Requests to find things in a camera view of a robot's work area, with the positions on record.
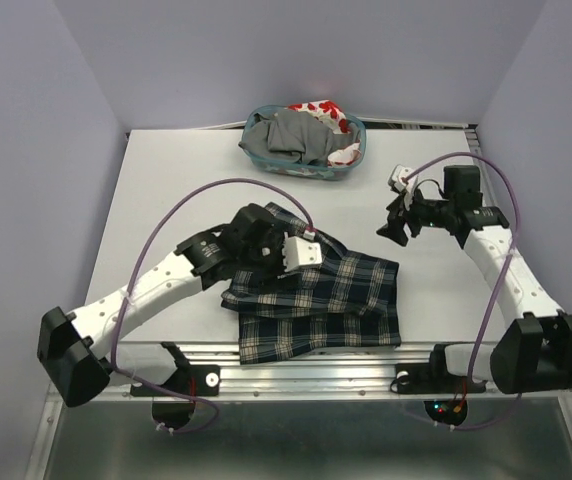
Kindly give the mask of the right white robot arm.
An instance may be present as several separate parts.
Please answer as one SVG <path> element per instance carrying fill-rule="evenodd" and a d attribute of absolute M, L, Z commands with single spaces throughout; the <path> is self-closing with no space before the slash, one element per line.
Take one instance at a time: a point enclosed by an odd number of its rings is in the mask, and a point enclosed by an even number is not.
<path fill-rule="evenodd" d="M 409 372 L 402 392 L 447 391 L 461 378 L 472 392 L 494 384 L 508 395 L 572 389 L 572 314 L 544 290 L 513 242 L 503 212 L 483 203 L 475 165 L 444 168 L 439 199 L 427 199 L 416 173 L 398 165 L 388 181 L 396 199 L 378 235 L 400 246 L 425 227 L 455 238 L 491 289 L 506 330 L 495 345 L 438 344 L 418 373 Z"/>

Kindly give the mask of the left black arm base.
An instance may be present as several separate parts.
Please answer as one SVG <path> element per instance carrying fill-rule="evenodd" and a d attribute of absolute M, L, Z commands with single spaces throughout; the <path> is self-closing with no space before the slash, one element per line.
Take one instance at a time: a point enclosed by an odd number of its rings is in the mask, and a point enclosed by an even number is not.
<path fill-rule="evenodd" d="M 136 380 L 130 387 L 135 398 L 153 400 L 151 416 L 156 429 L 170 435 L 195 433 L 210 427 L 219 417 L 219 407 L 208 397 L 219 394 L 220 367 L 192 365 L 172 342 L 155 344 L 162 369 L 154 373 L 162 382 Z"/>

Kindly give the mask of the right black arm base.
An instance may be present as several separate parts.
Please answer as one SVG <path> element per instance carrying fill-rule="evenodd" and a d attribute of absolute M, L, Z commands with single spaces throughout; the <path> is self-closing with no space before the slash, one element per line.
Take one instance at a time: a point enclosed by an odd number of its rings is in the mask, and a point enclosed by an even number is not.
<path fill-rule="evenodd" d="M 437 424 L 459 427 L 466 420 L 466 377 L 435 373 L 428 363 L 399 364 L 389 391 L 399 395 L 432 395 L 432 400 L 424 402 L 424 408 L 427 417 Z"/>

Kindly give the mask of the navy plaid skirt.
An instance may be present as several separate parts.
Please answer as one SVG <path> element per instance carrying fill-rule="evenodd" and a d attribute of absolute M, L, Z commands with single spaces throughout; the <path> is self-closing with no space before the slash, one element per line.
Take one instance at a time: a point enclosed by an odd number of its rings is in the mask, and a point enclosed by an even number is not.
<path fill-rule="evenodd" d="M 239 271 L 221 295 L 238 316 L 243 364 L 285 361 L 315 349 L 397 347 L 397 262 L 347 249 L 318 231 L 321 265 L 261 279 Z"/>

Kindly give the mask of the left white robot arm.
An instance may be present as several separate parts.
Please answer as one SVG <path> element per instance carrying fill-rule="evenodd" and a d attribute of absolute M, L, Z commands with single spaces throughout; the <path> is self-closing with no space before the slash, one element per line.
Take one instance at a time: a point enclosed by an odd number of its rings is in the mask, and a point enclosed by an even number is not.
<path fill-rule="evenodd" d="M 109 386 L 136 383 L 186 398 L 189 371 L 177 347 L 128 352 L 120 345 L 123 337 L 239 271 L 276 280 L 317 260 L 318 248 L 306 236 L 288 232 L 267 208 L 249 204 L 230 222 L 180 242 L 148 271 L 134 267 L 120 289 L 69 312 L 47 311 L 37 359 L 68 407 L 90 402 Z"/>

